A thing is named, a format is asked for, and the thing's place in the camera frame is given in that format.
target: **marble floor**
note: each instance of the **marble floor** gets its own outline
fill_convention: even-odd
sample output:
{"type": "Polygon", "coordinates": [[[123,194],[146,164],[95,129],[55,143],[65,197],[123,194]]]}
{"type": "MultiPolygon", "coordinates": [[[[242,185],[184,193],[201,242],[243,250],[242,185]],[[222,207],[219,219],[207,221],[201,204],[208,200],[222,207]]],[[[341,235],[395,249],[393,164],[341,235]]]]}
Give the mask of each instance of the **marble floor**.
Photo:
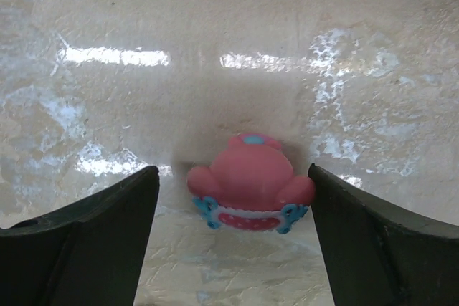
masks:
{"type": "Polygon", "coordinates": [[[459,0],[0,0],[0,223],[155,164],[136,305],[333,304],[312,214],[213,231],[186,169],[282,140],[384,199],[459,224],[459,0]]]}

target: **pink toy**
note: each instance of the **pink toy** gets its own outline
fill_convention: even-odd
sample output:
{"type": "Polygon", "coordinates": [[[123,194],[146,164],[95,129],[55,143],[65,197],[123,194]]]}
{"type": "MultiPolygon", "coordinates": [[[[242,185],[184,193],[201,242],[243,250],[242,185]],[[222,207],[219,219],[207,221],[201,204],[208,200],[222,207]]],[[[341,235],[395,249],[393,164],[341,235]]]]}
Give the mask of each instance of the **pink toy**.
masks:
{"type": "Polygon", "coordinates": [[[191,169],[187,180],[213,229],[224,224],[286,234],[306,214],[315,193],[309,177],[294,174],[280,143],[256,133],[231,138],[210,167],[191,169]]]}

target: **glossy tile surface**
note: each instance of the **glossy tile surface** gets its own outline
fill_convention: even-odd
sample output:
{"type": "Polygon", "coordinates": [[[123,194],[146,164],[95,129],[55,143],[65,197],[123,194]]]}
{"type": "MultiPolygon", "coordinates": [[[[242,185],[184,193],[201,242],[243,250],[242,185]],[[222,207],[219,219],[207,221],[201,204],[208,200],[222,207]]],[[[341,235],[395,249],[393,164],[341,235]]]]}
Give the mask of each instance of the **glossy tile surface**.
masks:
{"type": "Polygon", "coordinates": [[[186,170],[242,131],[459,224],[459,0],[0,6],[1,226],[158,165],[137,305],[333,304],[311,214],[247,234],[192,206],[186,170]]]}

